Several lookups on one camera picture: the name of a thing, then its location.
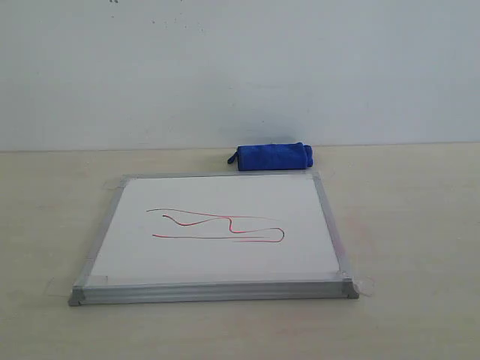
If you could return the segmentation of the blue cloth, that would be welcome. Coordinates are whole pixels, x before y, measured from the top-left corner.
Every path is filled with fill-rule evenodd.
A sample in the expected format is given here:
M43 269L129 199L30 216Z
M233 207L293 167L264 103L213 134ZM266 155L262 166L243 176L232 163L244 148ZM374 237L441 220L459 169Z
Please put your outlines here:
M313 149L302 142L240 145L227 160L238 171L306 170L314 165Z

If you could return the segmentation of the clear tape front right corner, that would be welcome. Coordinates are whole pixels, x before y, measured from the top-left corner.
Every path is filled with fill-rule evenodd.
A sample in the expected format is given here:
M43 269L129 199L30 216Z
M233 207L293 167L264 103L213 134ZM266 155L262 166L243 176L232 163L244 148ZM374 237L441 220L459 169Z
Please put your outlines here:
M371 297L374 294L375 281L371 277L358 277L346 271L338 271L334 279L339 283L340 296L345 299Z

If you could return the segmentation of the white board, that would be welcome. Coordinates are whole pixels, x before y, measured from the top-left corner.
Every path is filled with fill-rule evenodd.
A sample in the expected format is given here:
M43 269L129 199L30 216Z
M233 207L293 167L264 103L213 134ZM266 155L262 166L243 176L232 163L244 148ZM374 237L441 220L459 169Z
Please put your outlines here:
M128 175L70 306L357 299L318 172Z

